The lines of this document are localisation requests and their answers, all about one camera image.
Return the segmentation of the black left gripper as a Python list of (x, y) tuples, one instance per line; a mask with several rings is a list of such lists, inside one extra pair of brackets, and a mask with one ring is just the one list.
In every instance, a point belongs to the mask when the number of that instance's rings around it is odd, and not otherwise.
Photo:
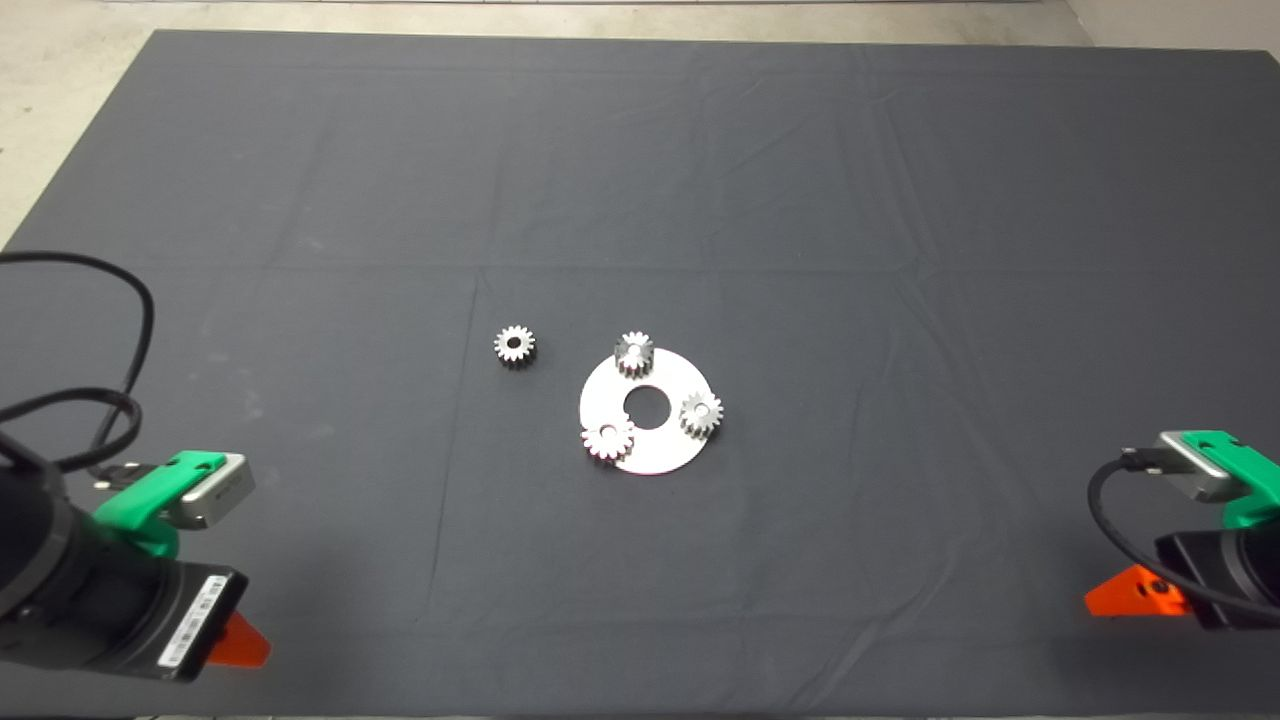
[(59, 612), (58, 666), (174, 683), (206, 665), (264, 667), (270, 642), (234, 612), (248, 585), (225, 565), (99, 551)]

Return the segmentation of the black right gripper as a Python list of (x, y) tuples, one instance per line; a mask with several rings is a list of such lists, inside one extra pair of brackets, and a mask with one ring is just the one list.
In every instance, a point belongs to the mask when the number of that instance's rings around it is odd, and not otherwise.
[[(1156, 539), (1158, 561), (1204, 587), (1238, 600), (1279, 605), (1279, 527), (1194, 530)], [(1181, 591), (1133, 565), (1085, 593), (1096, 618), (1180, 618), (1193, 614)]]

